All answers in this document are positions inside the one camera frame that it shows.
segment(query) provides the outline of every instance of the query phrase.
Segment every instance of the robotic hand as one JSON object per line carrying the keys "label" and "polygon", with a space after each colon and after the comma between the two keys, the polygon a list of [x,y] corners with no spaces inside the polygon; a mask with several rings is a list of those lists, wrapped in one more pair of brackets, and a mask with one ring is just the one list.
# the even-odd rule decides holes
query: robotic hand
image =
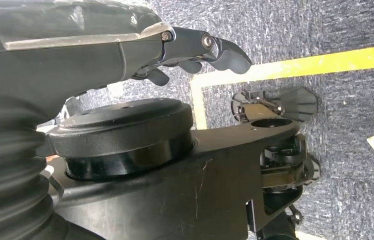
{"label": "robotic hand", "polygon": [[[189,105],[156,98],[35,131],[87,90],[129,78],[165,85],[160,66],[251,66],[234,43],[170,27],[133,2],[0,1],[0,240],[236,240],[247,225],[270,238],[279,231],[264,226],[279,218],[294,238],[284,209],[315,168],[291,120],[190,131]],[[38,148],[61,156],[47,177]]]}

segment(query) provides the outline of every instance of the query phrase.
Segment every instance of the yellow tape line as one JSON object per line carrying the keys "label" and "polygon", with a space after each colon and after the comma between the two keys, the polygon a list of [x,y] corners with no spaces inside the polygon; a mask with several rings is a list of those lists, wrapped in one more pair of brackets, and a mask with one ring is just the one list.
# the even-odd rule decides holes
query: yellow tape line
{"label": "yellow tape line", "polygon": [[194,75],[190,86],[197,129],[207,128],[202,88],[363,69],[374,69],[374,47],[253,65],[240,75],[229,70]]}

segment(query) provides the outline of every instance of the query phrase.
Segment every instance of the round black disc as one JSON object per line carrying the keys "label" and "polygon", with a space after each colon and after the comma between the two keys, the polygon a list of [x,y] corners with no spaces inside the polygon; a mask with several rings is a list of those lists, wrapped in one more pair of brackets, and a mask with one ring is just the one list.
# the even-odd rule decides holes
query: round black disc
{"label": "round black disc", "polygon": [[48,136],[70,177],[98,180],[148,170],[188,152],[192,125],[188,104],[154,98],[76,114]]}

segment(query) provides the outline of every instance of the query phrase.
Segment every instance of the silver bolt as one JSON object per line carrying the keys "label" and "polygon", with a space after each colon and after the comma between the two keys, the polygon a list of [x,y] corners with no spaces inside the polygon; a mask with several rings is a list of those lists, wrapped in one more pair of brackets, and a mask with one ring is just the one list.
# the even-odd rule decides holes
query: silver bolt
{"label": "silver bolt", "polygon": [[163,41],[170,41],[173,38],[172,34],[169,31],[162,32],[160,36],[162,37]]}
{"label": "silver bolt", "polygon": [[205,34],[203,34],[203,36],[202,36],[202,38],[201,38],[201,43],[202,43],[202,45],[203,45],[203,47],[204,47],[205,49],[208,49],[208,50],[209,50],[209,49],[212,48],[212,44],[213,44],[214,42],[212,41],[212,37],[211,37],[211,35],[205,33]]}

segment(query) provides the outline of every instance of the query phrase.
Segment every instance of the screw hole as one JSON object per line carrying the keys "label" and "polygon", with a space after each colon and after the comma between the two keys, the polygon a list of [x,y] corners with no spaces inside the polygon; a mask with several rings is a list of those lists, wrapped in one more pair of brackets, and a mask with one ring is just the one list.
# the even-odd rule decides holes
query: screw hole
{"label": "screw hole", "polygon": [[268,118],[256,120],[251,123],[253,127],[258,128],[277,128],[291,124],[293,121],[286,118]]}

